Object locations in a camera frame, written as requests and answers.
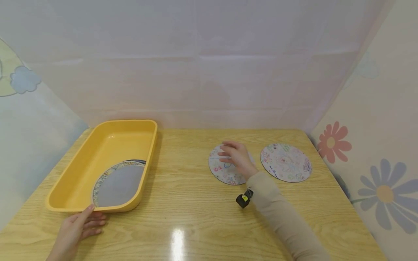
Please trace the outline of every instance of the finger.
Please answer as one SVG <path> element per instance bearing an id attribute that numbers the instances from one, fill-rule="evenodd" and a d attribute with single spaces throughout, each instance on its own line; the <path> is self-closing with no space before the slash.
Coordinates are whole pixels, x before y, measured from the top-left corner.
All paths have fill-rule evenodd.
<path id="1" fill-rule="evenodd" d="M 227 157 L 229 157 L 229 154 L 226 153 L 226 152 L 218 152 L 218 155 L 219 156 L 227 156 Z"/>
<path id="2" fill-rule="evenodd" d="M 105 215 L 101 215 L 99 217 L 91 217 L 90 216 L 86 219 L 85 223 L 90 222 L 90 221 L 95 221 L 95 220 L 105 220 L 106 218 L 107 218 L 107 216 L 105 216 Z"/>
<path id="3" fill-rule="evenodd" d="M 223 150 L 223 151 L 225 151 L 226 153 L 228 153 L 229 155 L 231 155 L 236 149 L 235 148 L 233 148 L 233 147 L 230 147 L 230 146 L 225 146 L 225 145 L 222 145 L 221 147 L 221 150 Z"/>
<path id="4" fill-rule="evenodd" d="M 105 220 L 94 220 L 84 224 L 83 229 L 95 228 L 106 225 Z"/>
<path id="5" fill-rule="evenodd" d="M 233 140 L 225 140 L 225 141 L 222 142 L 222 144 L 231 146 L 231 147 L 233 147 L 235 149 L 239 149 L 239 148 L 241 148 L 243 146 L 241 143 L 235 142 Z"/>
<path id="6" fill-rule="evenodd" d="M 74 224 L 78 226 L 83 226 L 83 224 L 86 222 L 87 218 L 93 213 L 94 211 L 94 205 L 89 205 L 83 212 L 80 213 L 77 220 L 74 221 Z"/>
<path id="7" fill-rule="evenodd" d="M 93 212 L 93 213 L 90 214 L 89 218 L 92 218 L 92 217 L 100 217 L 102 215 L 105 215 L 105 214 L 103 212 L 100 212 L 100 211 L 95 211 L 95 212 Z"/>
<path id="8" fill-rule="evenodd" d="M 80 215 L 80 213 L 77 213 L 77 214 L 71 215 L 71 216 L 67 217 L 67 218 L 64 220 L 64 222 L 71 222 L 71 223 L 74 223 L 74 221 L 75 221 L 75 220 L 77 220 L 77 218 L 79 217 L 79 215 Z"/>
<path id="9" fill-rule="evenodd" d="M 81 233 L 81 240 L 88 238 L 89 236 L 94 236 L 94 235 L 98 235 L 101 232 L 103 232 L 103 230 L 101 228 L 95 228 L 95 229 L 88 229 L 88 230 L 84 230 L 83 233 Z"/>
<path id="10" fill-rule="evenodd" d="M 224 162 L 224 163 L 231 163 L 234 164 L 234 162 L 232 161 L 232 159 L 228 159 L 228 158 L 222 158 L 219 159 L 220 162 Z"/>

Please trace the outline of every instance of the wooden table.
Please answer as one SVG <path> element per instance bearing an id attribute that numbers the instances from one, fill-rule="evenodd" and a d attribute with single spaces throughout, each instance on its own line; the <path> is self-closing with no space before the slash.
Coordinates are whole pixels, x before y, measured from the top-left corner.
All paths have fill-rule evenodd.
<path id="1" fill-rule="evenodd" d="M 45 260 L 63 213 L 45 198 L 81 146 L 86 130 L 0 234 L 0 260 Z M 247 145 L 263 170 L 262 148 L 283 142 L 301 149 L 313 172 L 301 183 L 272 177 L 305 218 L 333 260 L 385 260 L 308 137 L 298 130 L 166 129 L 158 133 L 148 183 L 139 206 L 109 214 L 98 237 L 84 240 L 79 260 L 288 260 L 262 216 L 235 198 L 245 185 L 218 181 L 208 168 L 210 151 L 224 139 Z"/>

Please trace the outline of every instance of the wristwatch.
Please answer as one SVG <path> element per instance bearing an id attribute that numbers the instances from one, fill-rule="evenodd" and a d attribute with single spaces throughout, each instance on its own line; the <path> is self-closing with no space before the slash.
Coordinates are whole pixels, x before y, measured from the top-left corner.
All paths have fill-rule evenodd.
<path id="1" fill-rule="evenodd" d="M 247 189 L 247 191 L 244 194 L 239 195 L 235 201 L 240 207 L 245 208 L 250 203 L 253 194 L 254 192 L 252 190 Z"/>

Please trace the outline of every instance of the decorated paper plate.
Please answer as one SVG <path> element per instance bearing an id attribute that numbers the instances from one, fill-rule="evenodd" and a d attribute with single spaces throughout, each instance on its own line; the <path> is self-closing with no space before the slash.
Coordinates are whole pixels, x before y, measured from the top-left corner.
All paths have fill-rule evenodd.
<path id="1" fill-rule="evenodd" d="M 308 157 L 288 144 L 270 144 L 261 151 L 260 157 L 266 171 L 283 181 L 301 182 L 312 173 Z"/>
<path id="2" fill-rule="evenodd" d="M 93 187 L 96 207 L 118 206 L 128 202 L 138 190 L 145 161 L 126 160 L 106 170 Z"/>
<path id="3" fill-rule="evenodd" d="M 218 155 L 218 152 L 223 152 L 221 150 L 221 145 L 216 146 L 209 155 L 209 168 L 212 174 L 222 181 L 223 183 L 229 185 L 241 185 L 246 181 L 244 177 L 238 173 L 235 165 L 230 163 L 224 163 L 219 161 L 221 158 L 226 158 Z M 254 162 L 250 153 L 248 153 L 252 162 Z"/>

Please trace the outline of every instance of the person's left hand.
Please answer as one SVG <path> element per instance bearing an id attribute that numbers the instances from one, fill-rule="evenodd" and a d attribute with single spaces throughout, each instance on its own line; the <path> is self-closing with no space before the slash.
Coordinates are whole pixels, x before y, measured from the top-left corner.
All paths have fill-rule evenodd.
<path id="1" fill-rule="evenodd" d="M 106 216 L 102 212 L 93 211 L 94 205 L 91 204 L 83 212 L 72 215 L 63 221 L 46 261 L 73 260 L 81 240 L 102 232 L 99 227 L 106 224 Z"/>

